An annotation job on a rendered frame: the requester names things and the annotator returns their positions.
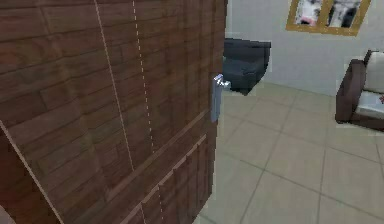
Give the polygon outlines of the brown wooden room door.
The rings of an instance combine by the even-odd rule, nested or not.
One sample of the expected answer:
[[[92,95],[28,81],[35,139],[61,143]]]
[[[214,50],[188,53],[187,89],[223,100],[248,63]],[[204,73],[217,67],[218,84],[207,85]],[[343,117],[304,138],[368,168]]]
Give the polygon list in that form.
[[[194,224],[228,0],[0,0],[0,224]]]

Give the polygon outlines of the brown sofa with white cushions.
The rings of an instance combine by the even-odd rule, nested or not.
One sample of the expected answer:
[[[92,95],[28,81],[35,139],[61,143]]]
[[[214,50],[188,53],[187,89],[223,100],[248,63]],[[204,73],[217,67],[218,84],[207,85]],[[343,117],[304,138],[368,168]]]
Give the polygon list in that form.
[[[335,120],[384,132],[384,52],[352,59],[336,95]]]

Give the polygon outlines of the yellow framed wall picture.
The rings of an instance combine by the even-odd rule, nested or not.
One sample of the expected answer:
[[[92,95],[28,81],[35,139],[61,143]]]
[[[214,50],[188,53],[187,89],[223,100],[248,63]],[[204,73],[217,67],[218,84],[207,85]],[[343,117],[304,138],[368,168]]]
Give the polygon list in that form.
[[[287,31],[356,36],[371,0],[292,0]]]

